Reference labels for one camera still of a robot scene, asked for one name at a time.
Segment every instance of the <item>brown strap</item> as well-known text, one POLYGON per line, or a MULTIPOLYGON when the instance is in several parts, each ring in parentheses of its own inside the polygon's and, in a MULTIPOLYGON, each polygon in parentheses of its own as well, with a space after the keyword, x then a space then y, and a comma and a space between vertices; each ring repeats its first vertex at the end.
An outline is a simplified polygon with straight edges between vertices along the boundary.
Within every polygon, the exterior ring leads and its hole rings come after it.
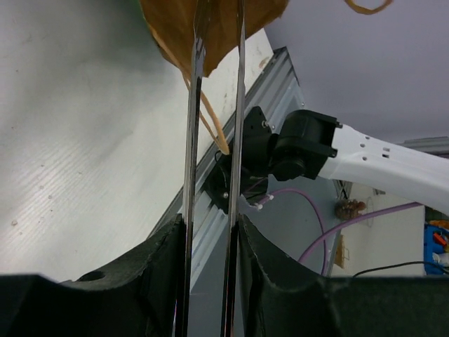
MULTIPOLYGON (((153 29, 153 27, 148 24, 149 31, 152 33, 154 39, 158 43, 158 45, 166 52, 167 56, 171 59, 172 63, 181 71, 182 78, 184 79, 184 83, 187 87, 187 90, 190 90, 190 82, 188 81, 188 75, 186 69, 184 69, 181 64, 177 61, 177 58, 173 55, 171 50, 167 47, 167 45, 163 42, 163 40, 159 37, 156 30, 153 29)), ((206 127, 207 131, 209 132, 210 136, 212 137, 214 143, 218 146, 218 149, 225 154, 229 154, 229 146, 226 141, 225 134, 223 133, 223 128, 221 126, 220 120, 218 119, 217 115, 213 111, 212 105, 210 104, 208 98, 204 94, 203 91, 201 91, 201 100, 203 101, 204 107, 206 108, 206 111, 208 112, 210 118, 212 119, 212 122, 214 124, 215 130, 217 130, 218 137, 215 137, 212 128, 210 127, 208 121, 204 118, 203 114, 200 111, 200 118, 203 125, 206 127)))
POLYGON ((372 15, 372 14, 379 13, 380 11, 383 11, 386 7, 388 7, 389 5, 391 5, 393 3, 393 0, 385 0, 381 6, 374 8, 374 9, 369 9, 369 8, 359 6, 359 5, 355 4, 353 0, 344 0, 344 2, 346 2, 347 5, 349 7, 351 7, 351 9, 353 11, 357 12, 358 14, 372 15))

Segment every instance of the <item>table surface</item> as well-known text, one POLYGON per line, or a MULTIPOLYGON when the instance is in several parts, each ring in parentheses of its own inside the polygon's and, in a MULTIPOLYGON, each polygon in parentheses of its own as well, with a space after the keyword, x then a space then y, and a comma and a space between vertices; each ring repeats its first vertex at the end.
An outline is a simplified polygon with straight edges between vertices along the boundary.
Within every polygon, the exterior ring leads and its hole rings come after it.
MULTIPOLYGON (((271 56, 249 38, 247 90, 271 56)), ((203 82, 223 124, 237 62, 203 82)), ((76 279, 142 242, 182 187, 188 92, 137 8, 2 1, 0 72, 0 273, 76 279)))

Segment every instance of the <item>white tabletop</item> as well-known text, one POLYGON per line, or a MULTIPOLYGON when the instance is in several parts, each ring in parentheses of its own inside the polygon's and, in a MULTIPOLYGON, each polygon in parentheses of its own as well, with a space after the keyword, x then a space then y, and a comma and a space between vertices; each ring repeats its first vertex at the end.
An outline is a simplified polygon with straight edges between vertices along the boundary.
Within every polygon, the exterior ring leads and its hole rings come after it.
MULTIPOLYGON (((143 241, 182 187, 188 92, 123 2, 0 4, 0 273, 76 279, 143 241)), ((247 89, 271 56, 263 31, 248 40, 247 89)), ((203 82, 223 124, 237 61, 203 82)))

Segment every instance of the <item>clutter in blue bin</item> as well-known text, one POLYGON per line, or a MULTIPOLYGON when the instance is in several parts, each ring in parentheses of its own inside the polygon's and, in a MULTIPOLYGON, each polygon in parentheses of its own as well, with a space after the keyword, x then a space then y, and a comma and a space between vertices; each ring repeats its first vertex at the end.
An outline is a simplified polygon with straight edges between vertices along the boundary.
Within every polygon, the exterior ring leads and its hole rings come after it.
MULTIPOLYGON (((424 261, 449 267, 449 230, 441 227, 424 225, 424 261)), ((443 271, 432 265, 425 265, 427 275, 442 275, 443 271)))

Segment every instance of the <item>screw hole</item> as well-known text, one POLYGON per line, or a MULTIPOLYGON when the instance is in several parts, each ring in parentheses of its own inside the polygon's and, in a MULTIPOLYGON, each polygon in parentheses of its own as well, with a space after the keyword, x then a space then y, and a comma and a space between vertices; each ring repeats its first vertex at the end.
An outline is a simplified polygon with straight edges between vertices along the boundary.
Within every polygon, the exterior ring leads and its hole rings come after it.
POLYGON ((102 279, 106 275, 104 272, 99 270, 94 270, 93 272, 88 272, 87 274, 81 276, 78 280, 78 282, 89 282, 89 281, 97 281, 99 279, 102 279))

